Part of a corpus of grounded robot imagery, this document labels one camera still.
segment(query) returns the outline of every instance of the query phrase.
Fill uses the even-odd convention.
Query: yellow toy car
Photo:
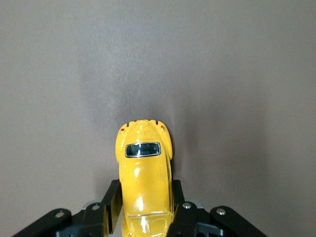
[[[167,127],[156,120],[131,121],[120,128],[115,152],[123,237],[164,237],[174,217]]]

